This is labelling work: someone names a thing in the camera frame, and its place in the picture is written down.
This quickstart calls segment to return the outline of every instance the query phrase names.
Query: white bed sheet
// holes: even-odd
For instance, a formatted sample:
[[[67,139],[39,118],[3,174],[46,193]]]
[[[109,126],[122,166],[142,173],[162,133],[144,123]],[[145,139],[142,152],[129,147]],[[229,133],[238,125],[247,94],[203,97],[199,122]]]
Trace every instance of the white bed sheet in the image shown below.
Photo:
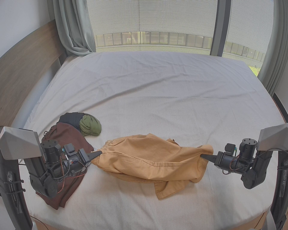
[[[43,132],[66,112],[86,112],[102,124],[94,149],[106,140],[153,133],[180,146],[258,140],[261,129],[284,123],[273,100],[241,61],[176,52],[106,52],[77,57],[57,72],[26,129]],[[248,190],[240,175],[209,163],[203,179],[158,200],[153,184],[122,181],[94,165],[65,208],[37,195],[20,166],[30,213],[58,229],[230,229],[266,211],[277,174],[274,154],[265,181]]]

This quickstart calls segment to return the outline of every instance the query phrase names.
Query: olive green garment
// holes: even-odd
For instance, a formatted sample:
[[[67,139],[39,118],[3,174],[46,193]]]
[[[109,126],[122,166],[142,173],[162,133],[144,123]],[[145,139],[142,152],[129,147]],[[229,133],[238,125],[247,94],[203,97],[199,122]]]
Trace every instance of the olive green garment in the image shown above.
[[[100,122],[92,115],[85,114],[79,122],[83,136],[98,136],[101,133]]]

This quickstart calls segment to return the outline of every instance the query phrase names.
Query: gray-green curtain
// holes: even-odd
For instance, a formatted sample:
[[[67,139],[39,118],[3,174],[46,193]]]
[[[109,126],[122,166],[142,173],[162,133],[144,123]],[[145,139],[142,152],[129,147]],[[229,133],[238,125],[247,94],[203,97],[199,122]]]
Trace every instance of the gray-green curtain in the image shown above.
[[[61,43],[68,55],[96,52],[94,34],[86,0],[53,0]]]
[[[288,59],[288,3],[274,0],[273,28],[268,49],[258,74],[268,93],[273,96]]]

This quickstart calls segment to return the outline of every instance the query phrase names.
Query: black baseboard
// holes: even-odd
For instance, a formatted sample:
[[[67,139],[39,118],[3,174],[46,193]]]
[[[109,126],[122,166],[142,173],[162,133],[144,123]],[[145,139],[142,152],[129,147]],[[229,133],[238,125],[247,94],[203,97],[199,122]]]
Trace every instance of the black baseboard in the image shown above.
[[[281,101],[279,100],[279,98],[277,97],[277,95],[275,93],[273,94],[273,99],[276,102],[278,108],[280,109],[280,111],[281,111],[281,113],[285,119],[285,122],[288,122],[288,113],[286,112],[286,109],[284,108],[284,106],[282,105]]]

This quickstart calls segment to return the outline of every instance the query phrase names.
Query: wooden bed frame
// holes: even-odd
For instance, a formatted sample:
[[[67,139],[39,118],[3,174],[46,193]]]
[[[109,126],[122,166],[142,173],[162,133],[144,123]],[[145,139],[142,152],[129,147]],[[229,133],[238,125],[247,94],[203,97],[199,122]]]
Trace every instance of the wooden bed frame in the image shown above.
[[[11,126],[31,89],[64,53],[53,20],[27,35],[0,58],[0,125]]]

